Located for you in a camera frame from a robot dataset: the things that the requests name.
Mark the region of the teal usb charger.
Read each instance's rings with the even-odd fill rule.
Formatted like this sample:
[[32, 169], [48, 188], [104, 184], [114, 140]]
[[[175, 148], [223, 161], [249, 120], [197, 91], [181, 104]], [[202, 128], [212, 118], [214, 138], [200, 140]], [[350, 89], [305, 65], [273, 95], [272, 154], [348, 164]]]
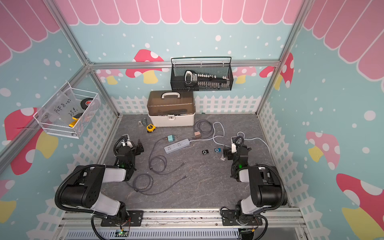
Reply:
[[167, 136], [168, 142], [174, 142], [176, 140], [176, 137], [174, 135], [168, 135]]

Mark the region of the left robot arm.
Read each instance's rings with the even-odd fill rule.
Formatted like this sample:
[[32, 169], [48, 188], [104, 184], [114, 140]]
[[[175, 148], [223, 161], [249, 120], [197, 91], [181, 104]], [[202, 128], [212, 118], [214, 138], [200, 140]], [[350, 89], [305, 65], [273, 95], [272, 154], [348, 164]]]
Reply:
[[134, 143], [128, 135], [115, 143], [114, 165], [79, 165], [59, 185], [55, 194], [56, 206], [67, 212], [89, 213], [111, 224], [130, 222], [126, 205], [101, 193], [105, 183], [128, 182], [136, 171], [136, 156], [144, 152], [140, 140]]

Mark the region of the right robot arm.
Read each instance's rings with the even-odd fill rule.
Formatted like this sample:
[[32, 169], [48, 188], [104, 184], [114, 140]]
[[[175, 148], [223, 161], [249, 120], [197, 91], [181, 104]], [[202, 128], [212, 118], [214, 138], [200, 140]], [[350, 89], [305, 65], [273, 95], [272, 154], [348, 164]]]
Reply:
[[236, 137], [230, 148], [224, 149], [224, 157], [232, 160], [231, 178], [248, 183], [250, 195], [239, 200], [234, 210], [220, 209], [224, 226], [260, 226], [262, 213], [273, 211], [288, 202], [284, 182], [274, 166], [248, 163], [251, 148], [244, 144], [243, 137]]

